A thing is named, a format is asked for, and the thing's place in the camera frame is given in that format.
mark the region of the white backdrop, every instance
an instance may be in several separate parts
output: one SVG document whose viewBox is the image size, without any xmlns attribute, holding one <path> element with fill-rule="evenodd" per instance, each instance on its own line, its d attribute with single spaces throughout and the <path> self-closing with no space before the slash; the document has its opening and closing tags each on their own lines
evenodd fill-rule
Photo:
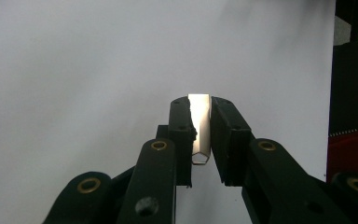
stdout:
<svg viewBox="0 0 358 224">
<path fill-rule="evenodd" d="M 0 224 L 41 223 L 75 176 L 116 176 L 188 93 L 324 179 L 335 1 L 0 1 Z M 249 223 L 211 159 L 176 223 Z"/>
</svg>

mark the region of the red fabric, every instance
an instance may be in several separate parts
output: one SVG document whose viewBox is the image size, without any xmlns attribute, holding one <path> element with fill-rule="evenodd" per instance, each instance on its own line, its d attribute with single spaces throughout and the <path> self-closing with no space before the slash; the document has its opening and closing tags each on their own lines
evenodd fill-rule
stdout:
<svg viewBox="0 0 358 224">
<path fill-rule="evenodd" d="M 329 137 L 327 182 L 340 172 L 358 173 L 358 132 Z"/>
</svg>

